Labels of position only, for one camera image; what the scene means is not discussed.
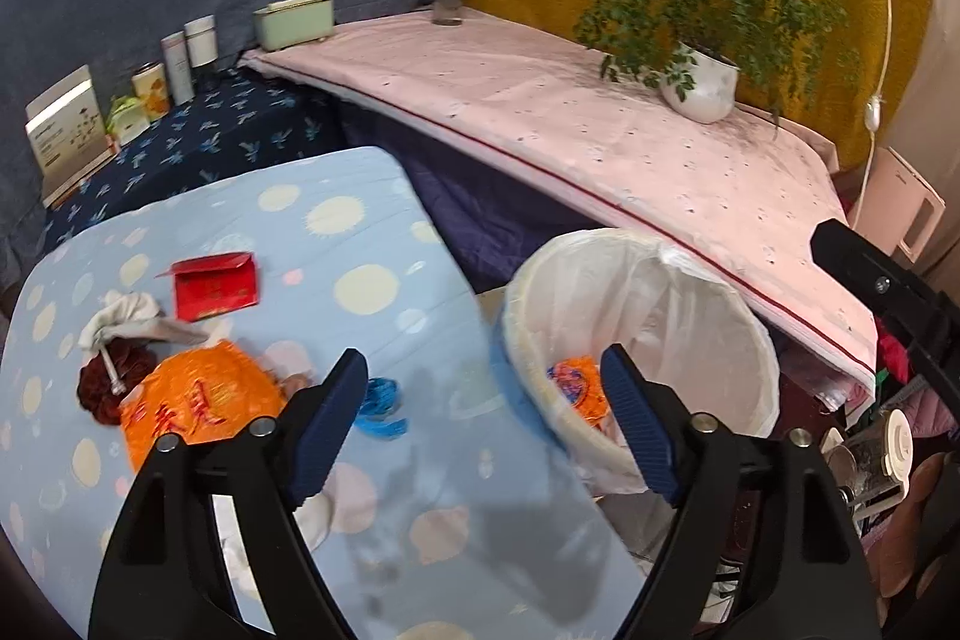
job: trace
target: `white cord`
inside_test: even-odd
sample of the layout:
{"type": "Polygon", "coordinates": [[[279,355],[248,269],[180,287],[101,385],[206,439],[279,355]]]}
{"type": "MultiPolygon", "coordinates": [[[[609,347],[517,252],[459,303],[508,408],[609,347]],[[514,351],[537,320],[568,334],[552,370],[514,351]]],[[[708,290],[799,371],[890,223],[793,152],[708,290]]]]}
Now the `white cord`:
{"type": "Polygon", "coordinates": [[[853,214],[853,230],[856,231],[860,223],[860,212],[863,210],[863,197],[867,191],[867,179],[870,177],[870,168],[874,165],[874,151],[877,148],[877,130],[880,129],[880,104],[883,95],[883,83],[887,78],[887,66],[890,64],[890,47],[894,28],[894,0],[887,0],[887,35],[883,47],[883,64],[880,67],[880,79],[877,80],[877,90],[870,96],[864,113],[864,125],[870,132],[870,155],[867,156],[867,167],[863,172],[863,182],[860,185],[860,197],[856,200],[856,211],[853,214]]]}

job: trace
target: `white pot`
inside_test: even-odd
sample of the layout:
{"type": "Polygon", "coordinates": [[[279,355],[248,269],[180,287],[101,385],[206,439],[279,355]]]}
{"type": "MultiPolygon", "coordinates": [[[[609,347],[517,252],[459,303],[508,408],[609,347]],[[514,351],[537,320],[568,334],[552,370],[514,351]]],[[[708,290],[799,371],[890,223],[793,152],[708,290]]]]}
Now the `white pot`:
{"type": "Polygon", "coordinates": [[[667,85],[666,77],[663,77],[661,92],[666,102],[685,118],[702,124],[711,124],[726,118],[733,110],[736,78],[740,70],[736,66],[714,60],[686,44],[681,44],[680,50],[696,61],[688,64],[694,88],[687,91],[685,99],[681,100],[676,87],[667,85]]]}

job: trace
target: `metal bolt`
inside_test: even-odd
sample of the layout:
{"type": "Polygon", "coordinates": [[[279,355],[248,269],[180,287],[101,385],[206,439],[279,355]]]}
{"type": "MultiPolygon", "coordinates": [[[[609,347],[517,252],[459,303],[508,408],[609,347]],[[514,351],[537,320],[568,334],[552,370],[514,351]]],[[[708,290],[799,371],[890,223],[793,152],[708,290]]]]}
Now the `metal bolt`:
{"type": "Polygon", "coordinates": [[[179,445],[179,436],[174,434],[174,432],[167,432],[163,434],[163,437],[157,439],[157,443],[154,445],[160,453],[170,453],[174,448],[179,445]]]}
{"type": "Polygon", "coordinates": [[[710,413],[695,413],[690,424],[701,434],[713,434],[720,428],[720,422],[710,413]]]}
{"type": "Polygon", "coordinates": [[[269,415],[262,415],[250,425],[250,433],[253,437],[267,437],[267,434],[273,434],[276,429],[277,421],[270,418],[269,415]]]}
{"type": "Polygon", "coordinates": [[[813,444],[813,437],[806,429],[790,429],[790,441],[798,448],[809,448],[813,444]]]}

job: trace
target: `red packet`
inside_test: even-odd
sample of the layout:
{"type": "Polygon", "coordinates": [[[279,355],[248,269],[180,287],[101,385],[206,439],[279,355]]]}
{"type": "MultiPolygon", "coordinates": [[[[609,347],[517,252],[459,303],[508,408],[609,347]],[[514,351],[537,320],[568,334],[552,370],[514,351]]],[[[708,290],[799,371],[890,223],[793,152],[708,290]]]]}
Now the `red packet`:
{"type": "Polygon", "coordinates": [[[260,300],[253,253],[224,253],[178,261],[168,274],[174,278],[176,317],[181,320],[231,313],[260,300]]]}

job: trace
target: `white plastic bag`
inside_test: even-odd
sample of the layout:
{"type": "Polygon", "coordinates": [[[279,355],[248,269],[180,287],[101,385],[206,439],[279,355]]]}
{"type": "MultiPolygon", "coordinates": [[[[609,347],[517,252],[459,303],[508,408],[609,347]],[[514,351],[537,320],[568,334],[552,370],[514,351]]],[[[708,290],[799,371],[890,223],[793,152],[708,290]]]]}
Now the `white plastic bag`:
{"type": "Polygon", "coordinates": [[[616,426],[613,438],[594,429],[547,377],[560,360],[599,362],[620,342],[643,376],[673,387],[691,413],[713,413],[738,434],[773,429],[779,367],[769,333],[733,286],[665,239],[624,229],[552,239],[505,298],[511,362],[594,494],[646,485],[616,426]]]}

